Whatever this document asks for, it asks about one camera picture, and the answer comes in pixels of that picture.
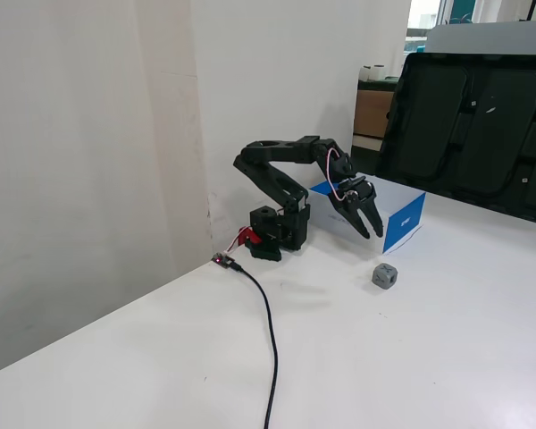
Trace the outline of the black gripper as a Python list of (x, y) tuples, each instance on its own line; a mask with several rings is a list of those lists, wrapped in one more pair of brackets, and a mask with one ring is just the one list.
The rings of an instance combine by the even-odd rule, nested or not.
[(376, 190), (364, 176), (348, 179), (332, 187), (328, 198), (334, 209), (366, 240), (370, 233), (359, 215), (361, 211), (377, 236), (383, 235), (383, 222), (375, 205)]

